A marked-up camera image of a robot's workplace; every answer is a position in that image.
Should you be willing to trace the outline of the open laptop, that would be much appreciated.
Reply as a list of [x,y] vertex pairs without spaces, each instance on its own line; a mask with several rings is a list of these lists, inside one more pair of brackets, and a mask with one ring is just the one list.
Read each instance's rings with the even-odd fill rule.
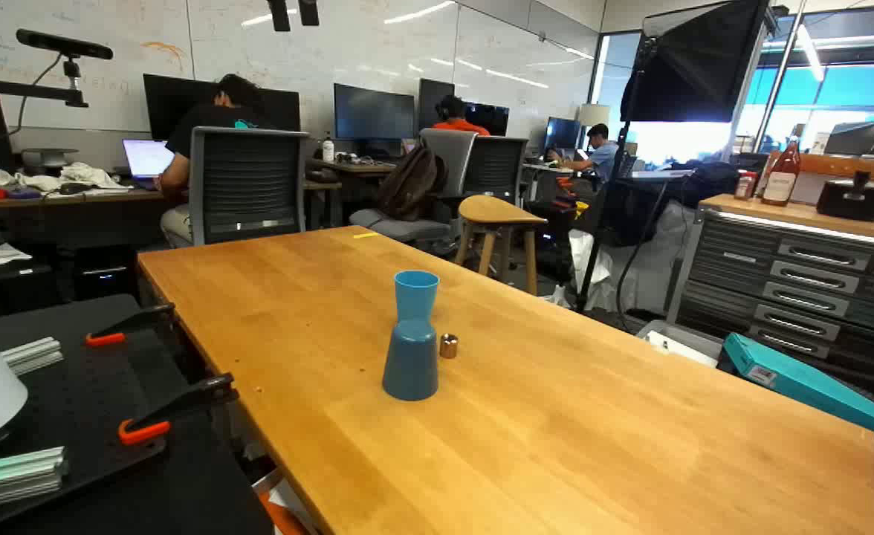
[[135,182],[151,182],[174,164],[165,141],[126,141],[121,151]]

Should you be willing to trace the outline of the black softbox light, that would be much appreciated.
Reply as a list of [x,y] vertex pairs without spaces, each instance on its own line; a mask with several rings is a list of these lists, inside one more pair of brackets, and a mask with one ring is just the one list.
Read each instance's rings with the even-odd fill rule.
[[643,20],[624,121],[728,121],[770,0],[715,0]]

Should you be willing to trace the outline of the orange black clamp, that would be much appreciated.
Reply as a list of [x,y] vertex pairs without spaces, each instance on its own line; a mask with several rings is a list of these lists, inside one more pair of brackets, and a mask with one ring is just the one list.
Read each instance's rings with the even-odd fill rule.
[[174,416],[194,411],[194,408],[211,408],[218,401],[226,401],[231,395],[231,377],[229,374],[214,374],[196,383],[187,383],[181,392],[171,395],[157,408],[121,420],[116,429],[116,436],[121,447],[144,447],[151,439],[160,439],[174,430]]
[[110,326],[87,332],[83,344],[87,349],[116,349],[116,344],[126,344],[135,331],[157,326],[160,320],[171,320],[171,319],[174,319],[171,303],[145,307],[121,320],[114,320]]

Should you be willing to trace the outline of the small metal cylinder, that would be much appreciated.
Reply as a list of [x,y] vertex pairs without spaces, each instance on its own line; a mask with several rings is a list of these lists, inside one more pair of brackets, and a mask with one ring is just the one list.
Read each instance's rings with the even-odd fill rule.
[[460,349],[460,341],[457,341],[454,332],[443,332],[440,337],[440,356],[454,359],[457,356],[457,349]]

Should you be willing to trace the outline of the black computer monitor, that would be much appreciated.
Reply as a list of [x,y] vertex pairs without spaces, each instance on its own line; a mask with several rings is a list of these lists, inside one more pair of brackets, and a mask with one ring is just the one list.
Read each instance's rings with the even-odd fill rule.
[[333,132],[344,144],[404,141],[416,133],[416,108],[411,95],[362,86],[333,86]]

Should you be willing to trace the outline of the teal case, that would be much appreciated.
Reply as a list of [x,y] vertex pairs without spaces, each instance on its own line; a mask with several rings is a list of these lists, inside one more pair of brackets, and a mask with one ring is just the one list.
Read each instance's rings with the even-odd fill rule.
[[872,392],[740,332],[726,337],[722,353],[740,377],[874,430]]

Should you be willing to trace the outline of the red bottle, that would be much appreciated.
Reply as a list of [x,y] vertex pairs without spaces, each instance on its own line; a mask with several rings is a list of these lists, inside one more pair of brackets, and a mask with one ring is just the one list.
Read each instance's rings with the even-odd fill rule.
[[770,205],[787,205],[796,187],[796,179],[801,179],[801,144],[787,141],[787,147],[777,156],[765,179],[761,200]]

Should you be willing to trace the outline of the orange black clamp near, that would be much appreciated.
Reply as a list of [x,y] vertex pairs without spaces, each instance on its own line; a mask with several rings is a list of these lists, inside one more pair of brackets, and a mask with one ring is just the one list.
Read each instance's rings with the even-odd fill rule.
[[194,411],[194,408],[211,408],[218,401],[226,401],[231,395],[231,377],[229,374],[214,374],[196,383],[187,383],[181,392],[171,395],[157,408],[121,420],[116,429],[116,436],[121,447],[144,447],[151,439],[160,439],[174,430],[174,416]]

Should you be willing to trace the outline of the lower inverted blue cup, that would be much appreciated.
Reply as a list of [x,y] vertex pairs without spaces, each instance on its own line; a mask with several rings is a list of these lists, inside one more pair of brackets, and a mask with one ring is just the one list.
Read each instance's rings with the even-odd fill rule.
[[394,326],[383,389],[401,401],[422,401],[438,392],[438,337],[428,320]]

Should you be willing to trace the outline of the person in orange shirt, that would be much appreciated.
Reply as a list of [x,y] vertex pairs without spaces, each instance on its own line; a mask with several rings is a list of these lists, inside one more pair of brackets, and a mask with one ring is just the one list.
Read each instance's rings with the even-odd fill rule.
[[447,95],[434,105],[438,111],[438,132],[471,132],[477,136],[487,136],[487,129],[468,118],[468,105],[457,95]]

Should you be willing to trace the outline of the orange black clamp far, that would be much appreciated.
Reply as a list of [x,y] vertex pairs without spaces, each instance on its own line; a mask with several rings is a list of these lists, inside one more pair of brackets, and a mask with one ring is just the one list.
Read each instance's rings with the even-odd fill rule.
[[87,332],[83,344],[87,349],[116,349],[116,344],[126,344],[135,331],[157,326],[160,320],[171,320],[171,319],[174,319],[171,303],[145,307],[121,320],[114,320],[110,326]]

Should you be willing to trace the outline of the brown backpack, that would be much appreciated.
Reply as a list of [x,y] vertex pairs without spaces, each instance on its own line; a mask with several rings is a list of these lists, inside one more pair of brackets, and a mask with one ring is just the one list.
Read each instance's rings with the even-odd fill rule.
[[425,144],[420,144],[380,182],[380,211],[389,221],[416,221],[434,205],[443,182],[443,161]]

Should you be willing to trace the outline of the grey drawer cabinet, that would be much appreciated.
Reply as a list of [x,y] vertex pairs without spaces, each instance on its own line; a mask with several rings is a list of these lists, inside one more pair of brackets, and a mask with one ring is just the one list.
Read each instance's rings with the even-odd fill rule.
[[700,205],[670,319],[874,377],[874,222],[710,197]]

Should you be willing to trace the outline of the upper blue cup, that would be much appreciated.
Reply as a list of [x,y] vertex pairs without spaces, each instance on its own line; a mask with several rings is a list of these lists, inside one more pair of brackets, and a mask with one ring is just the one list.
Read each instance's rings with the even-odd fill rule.
[[401,271],[395,277],[395,337],[422,341],[434,337],[438,277],[428,271]]

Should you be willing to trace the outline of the person in blue shirt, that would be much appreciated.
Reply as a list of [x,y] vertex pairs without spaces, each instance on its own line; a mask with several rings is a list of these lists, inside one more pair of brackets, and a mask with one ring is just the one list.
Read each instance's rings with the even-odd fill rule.
[[588,147],[570,161],[570,166],[588,179],[609,179],[619,147],[609,141],[605,121],[593,124],[587,133]]

